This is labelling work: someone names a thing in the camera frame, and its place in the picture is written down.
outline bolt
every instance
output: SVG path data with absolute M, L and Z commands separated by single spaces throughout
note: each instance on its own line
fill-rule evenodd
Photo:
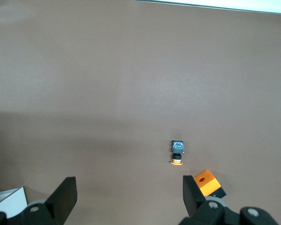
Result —
M 39 210 L 39 207 L 38 206 L 35 206 L 35 207 L 32 207 L 29 212 L 36 212 Z
M 258 211 L 255 210 L 255 209 L 249 208 L 249 209 L 248 209 L 248 213 L 249 213 L 251 216 L 253 216 L 253 217 L 259 217 L 259 213 L 258 213 Z
M 208 205 L 212 209 L 217 209 L 219 207 L 218 204 L 216 204 L 215 202 L 210 202 Z

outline gray floor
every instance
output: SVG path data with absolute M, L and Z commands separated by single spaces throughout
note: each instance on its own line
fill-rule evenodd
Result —
M 0 1 L 0 190 L 76 176 L 66 224 L 175 225 L 182 176 L 205 169 L 232 210 L 281 224 L 281 15 Z

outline orange block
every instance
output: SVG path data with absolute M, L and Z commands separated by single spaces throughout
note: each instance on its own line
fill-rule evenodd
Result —
M 205 170 L 194 179 L 204 196 L 209 196 L 211 193 L 221 188 L 220 183 L 209 170 Z

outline silver screw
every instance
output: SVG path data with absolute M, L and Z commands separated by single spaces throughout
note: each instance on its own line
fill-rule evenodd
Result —
M 215 202 L 210 202 L 208 205 L 212 209 L 217 209 L 219 207 Z
M 253 217 L 259 217 L 259 213 L 258 213 L 258 211 L 255 210 L 255 209 L 249 208 L 249 209 L 248 209 L 248 213 L 249 213 L 251 216 L 253 216 Z
M 36 212 L 39 210 L 39 207 L 38 206 L 35 206 L 35 207 L 32 207 L 29 212 Z

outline beige surface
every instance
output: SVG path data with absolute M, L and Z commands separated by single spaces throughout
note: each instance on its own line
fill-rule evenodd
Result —
M 205 169 L 232 210 L 281 224 L 281 15 L 0 2 L 0 190 L 32 201 L 76 176 L 68 225 L 175 225 L 182 176 Z

